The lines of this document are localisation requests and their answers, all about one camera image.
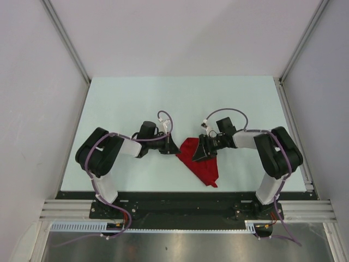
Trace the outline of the red cloth napkin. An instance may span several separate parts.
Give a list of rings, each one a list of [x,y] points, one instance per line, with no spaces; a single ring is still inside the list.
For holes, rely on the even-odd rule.
[[[177,158],[206,186],[218,188],[216,184],[219,178],[217,159],[209,159],[201,162],[192,160],[199,143],[198,138],[186,138],[180,146]]]

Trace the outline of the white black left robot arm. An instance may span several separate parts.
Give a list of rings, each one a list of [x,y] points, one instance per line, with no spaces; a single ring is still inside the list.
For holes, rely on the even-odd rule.
[[[110,175],[118,156],[126,154],[142,158],[149,150],[157,150],[165,155],[180,153],[171,135],[173,121],[168,118],[159,122],[158,126],[154,122],[144,121],[132,137],[98,127],[77,150],[75,161],[91,179],[96,198],[103,202],[101,211],[108,218],[117,217],[121,211],[120,204],[115,201],[118,192]]]

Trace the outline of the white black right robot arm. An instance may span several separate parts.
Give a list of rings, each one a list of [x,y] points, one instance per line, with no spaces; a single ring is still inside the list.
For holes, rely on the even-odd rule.
[[[257,150],[265,174],[255,193],[252,214],[264,219],[271,213],[286,180],[303,164],[303,155],[284,127],[271,130],[237,130],[229,117],[216,121],[219,133],[199,136],[192,161],[202,162],[217,156],[224,148]]]

